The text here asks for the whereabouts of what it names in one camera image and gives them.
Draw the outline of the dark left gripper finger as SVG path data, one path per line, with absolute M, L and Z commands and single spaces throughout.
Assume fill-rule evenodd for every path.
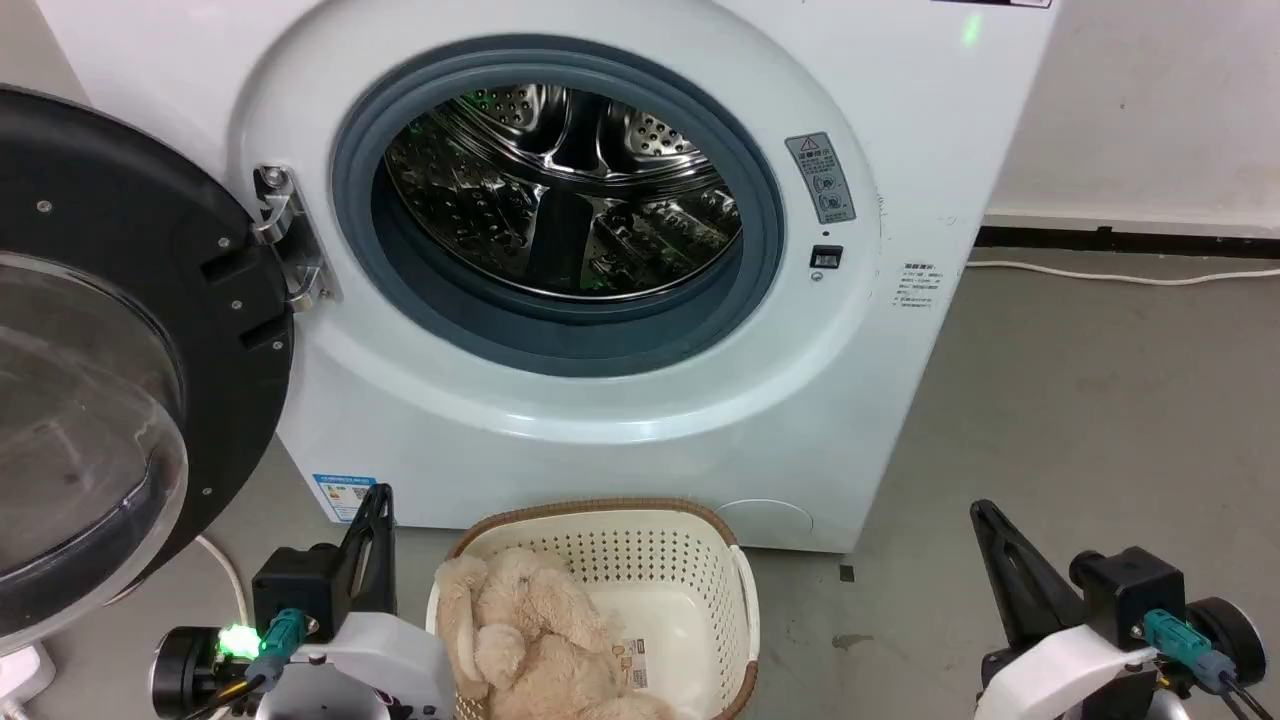
M 335 606 L 349 612 L 379 611 L 379 487 L 364 496 L 340 543 Z
M 370 520 L 371 538 L 367 560 L 367 610 L 398 614 L 396 582 L 396 510 L 394 493 L 389 484 L 375 484 Z

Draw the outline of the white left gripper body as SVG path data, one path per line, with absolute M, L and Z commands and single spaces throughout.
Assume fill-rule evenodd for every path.
M 453 719 L 443 642 L 384 612 L 352 612 L 326 643 L 302 644 L 257 719 Z

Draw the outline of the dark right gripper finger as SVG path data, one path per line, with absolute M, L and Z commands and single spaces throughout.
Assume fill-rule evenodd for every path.
M 1070 583 L 1062 578 L 1050 561 L 1038 551 L 1041 560 L 1041 587 L 1050 596 L 1053 607 L 1053 633 L 1078 626 L 1084 623 L 1084 603 Z
M 1007 647 L 1029 650 L 1053 632 L 1052 598 L 1041 587 L 1042 557 L 995 502 L 975 501 L 970 518 Z

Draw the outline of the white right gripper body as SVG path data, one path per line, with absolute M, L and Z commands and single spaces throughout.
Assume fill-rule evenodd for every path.
M 1089 626 L 1056 632 L 1029 650 L 1004 650 L 984 661 L 991 671 L 978 700 L 979 719 L 1083 719 L 1084 701 L 1108 683 L 1155 666 L 1157 650 L 1142 623 L 1129 630 L 1134 650 L 1120 650 Z

